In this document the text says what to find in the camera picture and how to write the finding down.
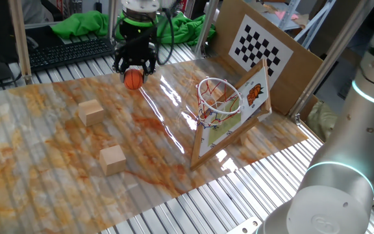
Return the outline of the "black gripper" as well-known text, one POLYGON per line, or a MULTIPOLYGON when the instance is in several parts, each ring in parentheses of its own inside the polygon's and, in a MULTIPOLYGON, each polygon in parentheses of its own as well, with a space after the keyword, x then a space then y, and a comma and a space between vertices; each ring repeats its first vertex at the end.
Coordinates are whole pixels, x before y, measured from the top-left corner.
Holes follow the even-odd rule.
POLYGON ((154 74, 156 66, 156 27, 119 26, 119 33, 124 39, 114 53, 113 69, 123 83, 126 64, 142 64, 143 81, 154 74))

